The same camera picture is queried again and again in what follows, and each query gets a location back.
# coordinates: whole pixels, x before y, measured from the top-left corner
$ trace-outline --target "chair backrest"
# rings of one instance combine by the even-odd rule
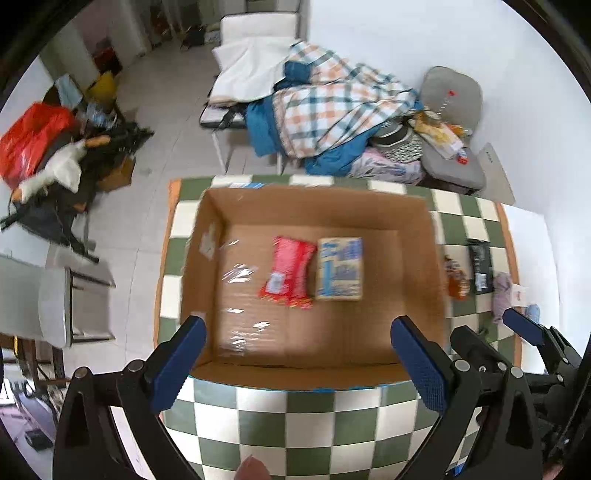
[[[0,332],[43,340],[38,297],[43,269],[0,255]]]
[[[265,12],[226,15],[220,22],[222,44],[245,37],[293,37],[297,35],[298,14]]]
[[[482,90],[468,75],[447,67],[430,69],[421,86],[419,98],[434,112],[438,112],[452,90],[454,95],[441,112],[444,121],[476,129],[482,112]]]

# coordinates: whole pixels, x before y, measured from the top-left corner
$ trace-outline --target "black pouch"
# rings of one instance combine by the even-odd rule
[[[469,238],[468,251],[474,270],[474,285],[476,295],[481,293],[491,293],[493,291],[492,280],[492,262],[491,262],[491,243],[484,240],[475,240]]]

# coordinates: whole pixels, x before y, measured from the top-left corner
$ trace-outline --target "plaid shirt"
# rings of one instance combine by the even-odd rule
[[[363,63],[350,64],[330,50],[299,42],[287,61],[310,65],[311,85],[273,95],[275,120],[289,157],[314,157],[387,119],[401,116],[417,92]]]

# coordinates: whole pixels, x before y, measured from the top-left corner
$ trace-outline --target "green and white checkered tablecloth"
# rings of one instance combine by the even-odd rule
[[[448,254],[458,261],[472,285],[467,238],[489,241],[495,272],[509,271],[501,224],[489,200],[336,177],[237,175],[183,179],[164,259],[158,343],[170,339],[178,328],[185,247],[203,191],[249,182],[340,186],[421,196],[431,211],[441,255]],[[478,331],[486,326],[487,341],[513,359],[514,334],[492,323],[491,301],[491,294],[476,296],[473,288],[465,301],[446,299],[448,328],[451,331],[468,325]],[[164,424],[171,437],[205,480],[231,480],[241,460],[249,455],[262,460],[274,479],[392,479],[412,457],[436,418],[435,412],[425,408],[411,382],[316,393],[236,388],[188,378],[173,408],[164,412]],[[477,430],[473,417],[452,465],[465,460]]]

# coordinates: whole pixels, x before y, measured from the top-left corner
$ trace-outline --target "red package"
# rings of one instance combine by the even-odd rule
[[[309,308],[311,300],[306,294],[306,268],[316,249],[315,244],[276,236],[273,245],[273,267],[259,296],[284,305]]]
[[[0,139],[0,176],[13,190],[35,173],[49,145],[76,119],[62,106],[32,104]]]

